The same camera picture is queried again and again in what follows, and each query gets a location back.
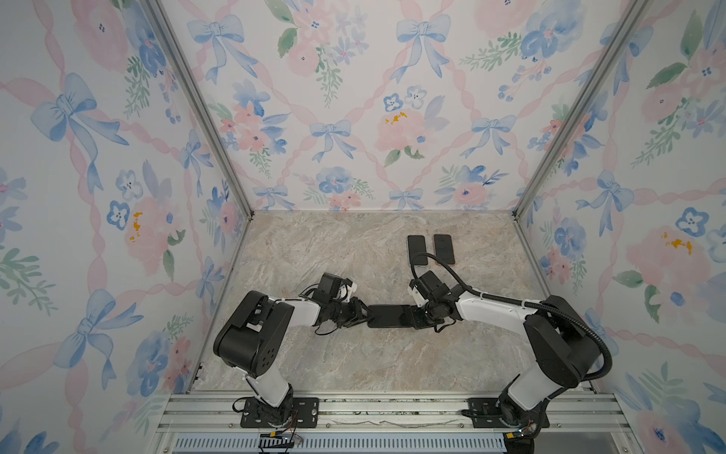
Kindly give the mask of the phone with pink edge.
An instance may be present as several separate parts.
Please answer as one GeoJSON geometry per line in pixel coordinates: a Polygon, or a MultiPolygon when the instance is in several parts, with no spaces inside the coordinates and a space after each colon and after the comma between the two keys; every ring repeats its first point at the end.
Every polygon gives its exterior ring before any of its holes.
{"type": "Polygon", "coordinates": [[[376,305],[369,308],[368,327],[371,329],[413,328],[411,306],[376,305]]]}

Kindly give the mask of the blue phone black screen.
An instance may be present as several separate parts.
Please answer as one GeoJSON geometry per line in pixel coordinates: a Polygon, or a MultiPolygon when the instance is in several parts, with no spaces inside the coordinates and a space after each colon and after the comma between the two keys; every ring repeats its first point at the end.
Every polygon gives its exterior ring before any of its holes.
{"type": "Polygon", "coordinates": [[[414,267],[424,267],[428,265],[427,243],[425,237],[421,235],[410,235],[406,238],[408,244],[408,262],[414,267]]]}

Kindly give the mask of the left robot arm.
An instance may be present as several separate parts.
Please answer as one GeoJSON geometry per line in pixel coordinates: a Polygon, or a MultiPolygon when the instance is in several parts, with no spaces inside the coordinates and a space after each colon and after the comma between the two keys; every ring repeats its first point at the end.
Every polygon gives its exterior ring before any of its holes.
{"type": "Polygon", "coordinates": [[[250,291],[217,334],[213,353],[231,368],[243,372],[256,401],[266,410],[291,407],[292,386],[275,365],[285,335],[291,327],[334,329],[367,323],[370,308],[350,295],[347,287],[337,298],[316,300],[310,291],[296,298],[275,299],[250,291]]]}

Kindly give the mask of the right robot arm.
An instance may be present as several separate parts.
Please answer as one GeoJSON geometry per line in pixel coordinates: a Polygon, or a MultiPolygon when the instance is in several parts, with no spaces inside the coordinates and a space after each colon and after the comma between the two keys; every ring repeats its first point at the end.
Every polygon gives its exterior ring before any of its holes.
{"type": "Polygon", "coordinates": [[[493,410],[470,417],[496,418],[509,428],[542,425],[546,404],[580,382],[607,376],[613,354],[595,329],[580,317],[567,300],[551,295],[544,300],[519,300],[455,287],[450,291],[425,291],[410,286],[425,321],[487,323],[527,338],[535,363],[518,374],[497,397],[493,410]]]}

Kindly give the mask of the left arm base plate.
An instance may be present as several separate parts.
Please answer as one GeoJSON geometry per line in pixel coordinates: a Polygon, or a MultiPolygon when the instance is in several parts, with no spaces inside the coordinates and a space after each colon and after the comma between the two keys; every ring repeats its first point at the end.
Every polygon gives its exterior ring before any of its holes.
{"type": "Polygon", "coordinates": [[[286,398],[272,407],[256,398],[240,398],[233,404],[242,429],[315,429],[320,401],[316,397],[286,398]]]}

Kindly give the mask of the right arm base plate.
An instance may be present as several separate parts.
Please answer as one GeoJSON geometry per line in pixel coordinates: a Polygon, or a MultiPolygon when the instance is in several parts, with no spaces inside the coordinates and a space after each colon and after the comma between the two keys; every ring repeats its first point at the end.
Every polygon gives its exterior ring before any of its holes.
{"type": "Polygon", "coordinates": [[[473,421],[476,429],[547,429],[550,427],[541,406],[533,410],[522,410],[513,401],[500,401],[497,397],[473,397],[467,400],[467,407],[461,415],[473,421]]]}

